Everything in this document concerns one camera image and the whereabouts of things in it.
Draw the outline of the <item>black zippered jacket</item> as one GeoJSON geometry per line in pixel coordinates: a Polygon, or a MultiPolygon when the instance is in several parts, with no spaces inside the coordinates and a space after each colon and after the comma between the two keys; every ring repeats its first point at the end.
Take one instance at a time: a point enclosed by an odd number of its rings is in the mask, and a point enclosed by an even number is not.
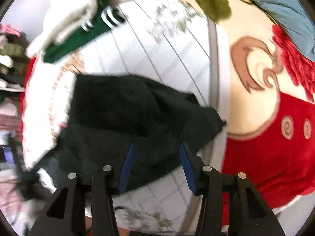
{"type": "Polygon", "coordinates": [[[66,125],[53,137],[39,124],[41,95],[25,111],[23,147],[58,187],[70,172],[85,176],[112,166],[116,195],[170,173],[187,144],[197,153],[226,122],[192,93],[140,76],[78,75],[66,125]]]}

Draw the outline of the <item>stack of folded clothes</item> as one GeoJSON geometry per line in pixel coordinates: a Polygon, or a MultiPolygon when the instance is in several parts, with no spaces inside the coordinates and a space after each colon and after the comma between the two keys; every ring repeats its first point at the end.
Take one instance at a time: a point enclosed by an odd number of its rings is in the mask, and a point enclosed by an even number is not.
{"type": "Polygon", "coordinates": [[[22,93],[29,58],[28,41],[23,32],[1,24],[1,91],[22,93]]]}

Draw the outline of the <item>red floral plush blanket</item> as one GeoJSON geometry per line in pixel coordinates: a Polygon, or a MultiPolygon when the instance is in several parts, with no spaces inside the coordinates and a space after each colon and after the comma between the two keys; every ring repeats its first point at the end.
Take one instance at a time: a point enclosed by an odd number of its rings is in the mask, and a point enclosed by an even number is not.
{"type": "MultiPolygon", "coordinates": [[[[36,0],[27,17],[55,0],[36,0]]],[[[112,0],[118,8],[120,0],[112,0]]],[[[297,49],[285,30],[252,0],[179,0],[227,34],[229,96],[214,108],[226,124],[196,154],[227,175],[247,175],[275,215],[302,200],[314,207],[314,61],[297,49]]],[[[40,168],[50,191],[52,178],[40,168]]]]}

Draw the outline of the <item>white quilted sheet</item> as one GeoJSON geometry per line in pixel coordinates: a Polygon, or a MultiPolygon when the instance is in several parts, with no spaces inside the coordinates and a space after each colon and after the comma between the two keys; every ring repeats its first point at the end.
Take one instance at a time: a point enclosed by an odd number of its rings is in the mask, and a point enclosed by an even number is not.
{"type": "MultiPolygon", "coordinates": [[[[26,88],[23,154],[28,168],[52,149],[68,121],[77,74],[141,75],[205,106],[229,96],[221,73],[229,72],[226,32],[179,0],[120,0],[127,21],[55,63],[38,58],[26,88]]],[[[114,198],[118,226],[161,235],[193,234],[199,197],[181,167],[114,198]]]]}

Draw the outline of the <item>green white fleece jacket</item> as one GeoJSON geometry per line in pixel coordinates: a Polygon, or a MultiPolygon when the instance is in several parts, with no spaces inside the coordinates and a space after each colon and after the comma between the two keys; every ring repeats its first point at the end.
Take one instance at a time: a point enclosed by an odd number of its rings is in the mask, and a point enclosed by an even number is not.
{"type": "Polygon", "coordinates": [[[42,32],[25,54],[29,58],[43,54],[45,63],[54,63],[124,23],[112,0],[55,0],[46,12],[42,32]]]}

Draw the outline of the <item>blue-grey quilted blanket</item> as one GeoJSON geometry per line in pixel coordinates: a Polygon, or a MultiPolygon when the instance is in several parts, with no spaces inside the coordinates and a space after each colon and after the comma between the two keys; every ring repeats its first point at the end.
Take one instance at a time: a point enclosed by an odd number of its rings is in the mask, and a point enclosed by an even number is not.
{"type": "Polygon", "coordinates": [[[314,23],[299,0],[252,0],[285,30],[297,49],[314,61],[314,23]]]}

